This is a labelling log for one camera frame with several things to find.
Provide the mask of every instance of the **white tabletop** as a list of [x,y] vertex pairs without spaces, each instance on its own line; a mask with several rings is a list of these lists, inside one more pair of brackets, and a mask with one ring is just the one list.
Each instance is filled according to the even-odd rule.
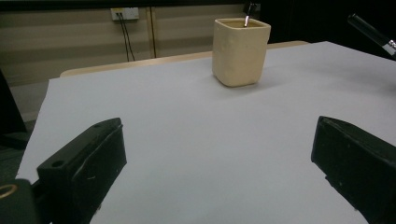
[[324,42],[267,51],[256,85],[211,58],[50,81],[18,178],[121,118],[128,163],[92,223],[362,224],[310,154],[319,116],[396,145],[396,62]]

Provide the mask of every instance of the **wall outlet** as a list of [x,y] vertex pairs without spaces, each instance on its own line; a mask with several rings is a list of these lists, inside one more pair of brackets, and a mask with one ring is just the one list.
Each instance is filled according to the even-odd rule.
[[113,7],[110,9],[113,21],[118,21],[117,13],[120,13],[125,21],[139,19],[139,10],[137,7]]

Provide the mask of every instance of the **cable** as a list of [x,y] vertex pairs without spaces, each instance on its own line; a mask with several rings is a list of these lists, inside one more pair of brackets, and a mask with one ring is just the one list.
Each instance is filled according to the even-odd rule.
[[122,21],[121,21],[121,16],[122,16],[122,14],[116,13],[116,15],[117,15],[117,17],[119,18],[120,25],[121,25],[121,28],[122,28],[122,33],[123,33],[123,35],[124,35],[124,44],[125,44],[125,50],[126,50],[126,60],[129,62],[128,46],[126,45],[125,31],[124,31],[124,28],[123,28],[123,25],[122,25]]
[[131,40],[128,35],[128,30],[126,29],[125,20],[124,20],[122,14],[120,14],[120,16],[121,16],[121,25],[123,25],[123,27],[125,29],[126,36],[128,37],[129,50],[131,51],[132,58],[134,59],[134,52],[132,51]]

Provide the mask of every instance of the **pencil holder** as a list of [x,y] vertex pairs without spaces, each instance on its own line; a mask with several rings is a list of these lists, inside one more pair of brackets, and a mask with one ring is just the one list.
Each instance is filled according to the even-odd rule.
[[258,82],[271,25],[250,19],[215,20],[212,71],[224,85],[238,87]]

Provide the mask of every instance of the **ceramic cup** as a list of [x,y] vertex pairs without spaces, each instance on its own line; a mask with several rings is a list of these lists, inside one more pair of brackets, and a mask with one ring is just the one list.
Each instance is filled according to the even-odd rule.
[[238,87],[262,76],[271,25],[250,19],[215,20],[212,71],[224,85]]

